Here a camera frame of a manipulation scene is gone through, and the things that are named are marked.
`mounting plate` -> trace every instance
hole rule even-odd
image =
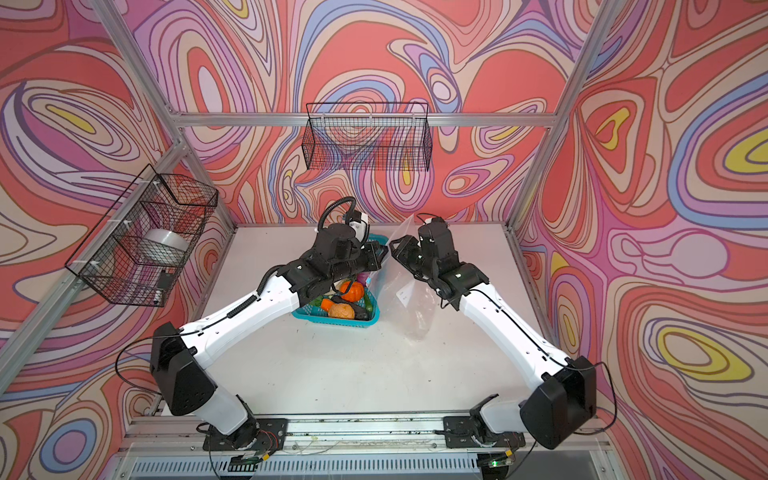
[[[207,452],[267,452],[273,450],[282,450],[286,441],[286,428],[288,419],[256,419],[259,422],[259,429],[264,432],[271,432],[274,436],[260,432],[256,437],[256,442],[246,450],[236,450],[231,442],[226,441],[226,436],[214,429],[210,435],[205,437],[203,450]],[[274,442],[277,439],[277,448],[274,448]]]
[[[456,416],[442,418],[443,430],[450,435],[445,436],[445,446],[449,449],[473,449],[478,447],[491,447],[491,445],[478,445],[472,439],[473,423],[470,416]],[[525,446],[525,436],[520,432],[504,432],[493,434],[494,447],[506,447],[513,452]]]

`pumpkin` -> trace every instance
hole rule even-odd
[[[340,292],[346,292],[347,287],[349,286],[349,281],[342,283],[342,286],[339,288]],[[363,295],[366,294],[366,289],[362,286],[362,283],[355,282],[352,284],[352,287],[349,288],[349,292],[346,292],[346,294],[342,295],[341,297],[346,300],[347,302],[357,302],[359,301]]]
[[[328,316],[331,318],[354,320],[355,310],[346,303],[334,303],[333,306],[328,309]]]

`eggplant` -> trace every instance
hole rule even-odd
[[[355,320],[361,320],[363,322],[368,322],[371,320],[371,316],[368,314],[368,310],[361,307],[357,303],[348,302],[338,295],[332,296],[331,301],[334,303],[346,303],[347,305],[351,306],[352,310],[355,311]]]

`colorful wall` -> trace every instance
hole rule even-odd
[[[80,240],[169,141],[86,0],[0,2],[0,348]],[[214,217],[163,309],[84,290],[0,396],[0,479],[96,478],[150,396],[112,370],[188,320],[223,249]],[[148,346],[121,368],[151,386]]]
[[[628,478],[768,478],[768,4],[628,4],[518,238]]]
[[[427,101],[434,112],[552,112],[592,0],[142,2],[124,19],[184,112],[302,112],[313,101]],[[426,210],[506,220],[542,129],[441,127],[429,172],[307,172],[301,128],[187,136],[239,223],[317,222],[354,194],[377,221]]]

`black bracket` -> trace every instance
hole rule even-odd
[[[514,452],[525,447],[525,437],[522,433],[494,433],[483,422],[480,409],[497,396],[498,394],[495,394],[484,399],[472,407],[467,416],[443,417],[443,430],[436,430],[435,433],[445,436],[445,446],[449,449],[505,447]]]
[[[255,452],[258,455],[267,452],[276,452],[282,450],[286,440],[286,428],[288,419],[249,419],[246,424],[247,432],[244,435],[252,435],[254,442],[248,446],[248,452]],[[236,447],[231,435],[224,435],[211,427],[211,433],[206,435],[203,442],[203,450],[207,452],[242,452]]]

